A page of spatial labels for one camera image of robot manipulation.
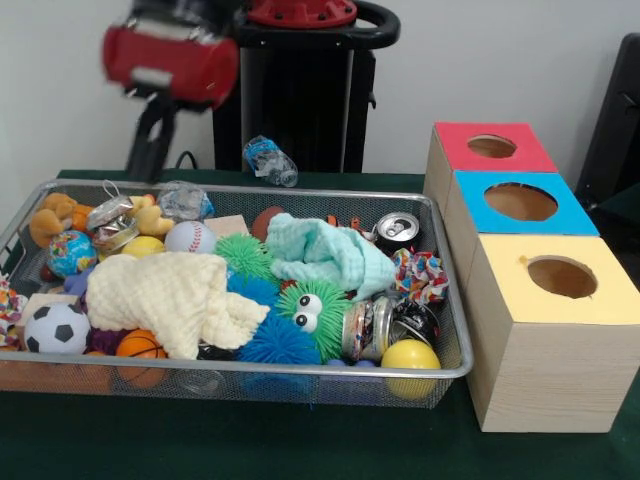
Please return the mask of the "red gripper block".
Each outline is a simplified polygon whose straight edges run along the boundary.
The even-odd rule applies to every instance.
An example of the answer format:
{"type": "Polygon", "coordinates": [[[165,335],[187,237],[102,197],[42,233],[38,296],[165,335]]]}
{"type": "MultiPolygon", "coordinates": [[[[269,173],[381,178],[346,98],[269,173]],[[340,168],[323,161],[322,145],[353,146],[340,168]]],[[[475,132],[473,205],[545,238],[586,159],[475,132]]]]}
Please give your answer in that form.
{"type": "MultiPolygon", "coordinates": [[[[239,68],[239,49],[229,37],[209,32],[190,38],[162,35],[125,25],[107,29],[102,46],[106,78],[126,90],[164,92],[193,109],[217,108],[231,94],[239,68]]],[[[176,104],[156,98],[140,115],[126,172],[155,183],[175,133],[176,104]]]]}

